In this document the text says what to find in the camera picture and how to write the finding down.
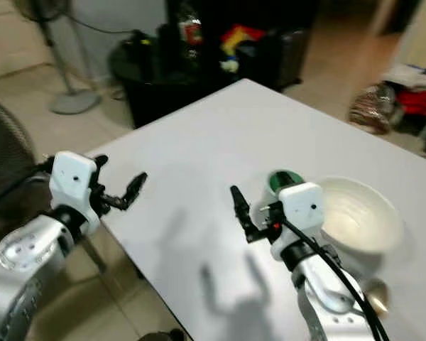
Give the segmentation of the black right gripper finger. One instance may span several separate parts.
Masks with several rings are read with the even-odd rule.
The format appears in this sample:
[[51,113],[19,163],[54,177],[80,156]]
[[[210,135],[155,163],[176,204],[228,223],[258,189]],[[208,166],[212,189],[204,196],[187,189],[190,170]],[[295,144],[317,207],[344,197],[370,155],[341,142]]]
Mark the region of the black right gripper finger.
[[250,205],[238,186],[230,186],[230,193],[234,203],[234,212],[240,227],[244,230],[246,239],[258,239],[259,229],[250,217]]

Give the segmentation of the white cup green inside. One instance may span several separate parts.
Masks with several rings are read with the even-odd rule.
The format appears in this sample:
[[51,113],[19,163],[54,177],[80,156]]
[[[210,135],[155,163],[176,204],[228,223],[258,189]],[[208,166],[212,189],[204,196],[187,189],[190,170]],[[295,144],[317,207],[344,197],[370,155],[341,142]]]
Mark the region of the white cup green inside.
[[299,173],[287,169],[274,170],[267,175],[267,181],[263,188],[263,194],[258,201],[252,205],[250,215],[252,220],[262,227],[268,219],[269,214],[266,209],[272,202],[278,200],[278,192],[287,186],[303,184],[306,180]]

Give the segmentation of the grey standing fan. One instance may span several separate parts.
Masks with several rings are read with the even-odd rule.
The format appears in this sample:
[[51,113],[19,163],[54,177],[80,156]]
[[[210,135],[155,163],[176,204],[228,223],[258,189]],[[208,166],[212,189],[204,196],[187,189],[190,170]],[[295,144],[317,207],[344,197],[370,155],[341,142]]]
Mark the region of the grey standing fan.
[[57,94],[51,101],[50,110],[61,116],[73,116],[99,104],[99,95],[94,90],[76,89],[70,84],[63,65],[64,60],[52,36],[50,22],[67,14],[70,0],[11,0],[11,2],[22,16],[34,22],[40,29],[45,46],[50,49],[53,66],[64,84],[65,91]]

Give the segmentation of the black round side table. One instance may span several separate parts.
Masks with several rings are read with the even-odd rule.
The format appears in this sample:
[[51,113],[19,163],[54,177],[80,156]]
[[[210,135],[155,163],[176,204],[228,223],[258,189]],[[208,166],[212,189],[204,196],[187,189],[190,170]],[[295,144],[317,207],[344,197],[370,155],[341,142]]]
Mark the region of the black round side table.
[[109,53],[108,66],[124,91],[133,126],[147,126],[239,80],[202,61],[200,55],[191,58],[178,37],[129,31]]

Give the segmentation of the white ceramic bowl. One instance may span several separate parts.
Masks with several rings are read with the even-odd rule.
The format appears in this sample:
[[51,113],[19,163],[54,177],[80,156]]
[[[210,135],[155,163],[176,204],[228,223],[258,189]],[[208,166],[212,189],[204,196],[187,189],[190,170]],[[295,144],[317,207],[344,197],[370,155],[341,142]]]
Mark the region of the white ceramic bowl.
[[352,178],[320,178],[323,189],[323,232],[358,252],[382,254],[403,241],[404,221],[398,208],[382,194]]

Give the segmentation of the dark mesh fan grille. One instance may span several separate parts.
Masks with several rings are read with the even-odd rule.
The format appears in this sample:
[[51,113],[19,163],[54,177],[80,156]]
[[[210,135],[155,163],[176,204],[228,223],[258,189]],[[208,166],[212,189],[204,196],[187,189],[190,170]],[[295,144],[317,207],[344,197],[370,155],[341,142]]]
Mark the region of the dark mesh fan grille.
[[[21,123],[0,104],[0,195],[35,165],[29,139]],[[0,198],[0,239],[38,211],[27,188],[18,188]]]

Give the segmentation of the metal spoon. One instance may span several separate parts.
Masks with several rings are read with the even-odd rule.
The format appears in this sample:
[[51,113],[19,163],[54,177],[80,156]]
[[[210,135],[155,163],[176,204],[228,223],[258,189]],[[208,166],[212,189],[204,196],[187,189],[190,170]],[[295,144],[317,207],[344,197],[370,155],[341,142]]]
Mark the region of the metal spoon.
[[374,308],[376,315],[385,319],[391,308],[391,293],[386,282],[378,277],[372,277],[361,283],[365,299]]

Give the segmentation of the black robot foot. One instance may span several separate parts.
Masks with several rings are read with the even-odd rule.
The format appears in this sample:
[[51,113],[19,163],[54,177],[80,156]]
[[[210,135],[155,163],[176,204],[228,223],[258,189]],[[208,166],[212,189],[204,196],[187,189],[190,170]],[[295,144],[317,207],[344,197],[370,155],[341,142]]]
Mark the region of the black robot foot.
[[186,335],[180,329],[169,331],[148,332],[137,341],[186,341]]

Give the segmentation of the black box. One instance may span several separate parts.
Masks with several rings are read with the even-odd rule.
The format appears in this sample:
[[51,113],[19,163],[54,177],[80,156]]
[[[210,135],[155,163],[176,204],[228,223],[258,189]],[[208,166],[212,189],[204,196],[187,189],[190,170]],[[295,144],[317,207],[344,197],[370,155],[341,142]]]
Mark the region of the black box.
[[300,84],[310,30],[292,27],[267,32],[261,41],[263,85],[277,91]]

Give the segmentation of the brown patterned bag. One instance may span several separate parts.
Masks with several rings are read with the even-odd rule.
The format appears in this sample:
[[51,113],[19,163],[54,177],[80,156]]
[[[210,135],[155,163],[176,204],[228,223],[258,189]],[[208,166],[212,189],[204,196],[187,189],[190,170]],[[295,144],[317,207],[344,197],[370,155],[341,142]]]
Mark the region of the brown patterned bag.
[[389,134],[397,110],[395,89],[385,82],[375,82],[362,89],[350,104],[347,122],[370,134]]

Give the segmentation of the plastic bottle red label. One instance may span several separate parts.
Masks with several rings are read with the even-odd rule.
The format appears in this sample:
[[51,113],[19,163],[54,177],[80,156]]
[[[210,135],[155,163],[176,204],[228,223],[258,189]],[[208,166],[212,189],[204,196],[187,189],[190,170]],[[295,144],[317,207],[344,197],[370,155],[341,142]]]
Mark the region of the plastic bottle red label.
[[202,23],[199,13],[187,3],[182,2],[176,13],[178,33],[182,40],[191,48],[201,46],[203,43]]

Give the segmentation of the yellow and red toy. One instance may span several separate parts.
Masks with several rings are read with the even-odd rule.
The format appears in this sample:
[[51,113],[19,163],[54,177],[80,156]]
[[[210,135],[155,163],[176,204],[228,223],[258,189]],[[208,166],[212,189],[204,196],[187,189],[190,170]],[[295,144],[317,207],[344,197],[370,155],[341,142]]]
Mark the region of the yellow and red toy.
[[229,74],[238,74],[244,66],[249,69],[254,60],[255,42],[262,39],[265,31],[235,23],[222,35],[222,51],[225,59],[220,62],[220,67]]

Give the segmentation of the red cloth item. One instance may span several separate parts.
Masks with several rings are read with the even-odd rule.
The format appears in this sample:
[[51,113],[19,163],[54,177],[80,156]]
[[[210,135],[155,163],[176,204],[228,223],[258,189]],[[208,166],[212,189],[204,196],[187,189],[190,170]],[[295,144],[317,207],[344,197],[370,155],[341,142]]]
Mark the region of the red cloth item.
[[397,101],[404,116],[426,116],[426,89],[403,89],[397,93]]

